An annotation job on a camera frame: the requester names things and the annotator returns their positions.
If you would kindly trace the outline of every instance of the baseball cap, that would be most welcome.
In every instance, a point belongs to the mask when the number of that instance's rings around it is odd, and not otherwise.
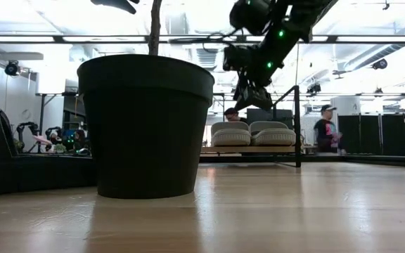
[[[337,110],[337,108],[333,107],[332,105],[323,105],[323,107],[321,107],[321,112],[324,112],[327,110]]]
[[[226,116],[226,115],[232,115],[232,114],[237,114],[238,113],[238,111],[236,110],[236,109],[234,109],[234,108],[229,108],[228,110],[225,110],[224,111],[224,116]]]

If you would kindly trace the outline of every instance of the pipe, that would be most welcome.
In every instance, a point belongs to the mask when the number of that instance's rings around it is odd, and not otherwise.
[[[400,30],[396,35],[405,35],[405,28]],[[381,45],[374,46],[369,50],[361,53],[356,58],[348,61],[343,66],[346,71],[355,71],[362,67],[371,65],[372,63],[388,56],[401,48],[404,48],[405,44],[393,44],[390,46],[382,47]]]

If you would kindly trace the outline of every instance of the black plant pot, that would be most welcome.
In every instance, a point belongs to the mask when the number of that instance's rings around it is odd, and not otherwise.
[[[98,194],[148,199],[191,193],[213,76],[182,60],[149,55],[95,58],[77,74]]]

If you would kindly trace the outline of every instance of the plant stem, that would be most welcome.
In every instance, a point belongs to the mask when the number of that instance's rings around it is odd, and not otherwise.
[[[159,54],[160,39],[160,6],[162,0],[154,0],[151,8],[151,33],[148,41],[149,54],[157,56]]]

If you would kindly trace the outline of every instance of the black partition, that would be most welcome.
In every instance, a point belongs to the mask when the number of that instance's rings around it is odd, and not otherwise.
[[[289,129],[293,129],[292,110],[276,109],[276,117],[273,117],[273,110],[251,109],[246,110],[247,122],[251,124],[258,121],[275,121],[284,123]]]
[[[405,115],[382,116],[382,153],[405,156]]]
[[[360,153],[359,125],[358,115],[338,116],[338,130],[343,134],[341,145],[348,153]]]
[[[379,115],[360,115],[360,153],[381,155]]]

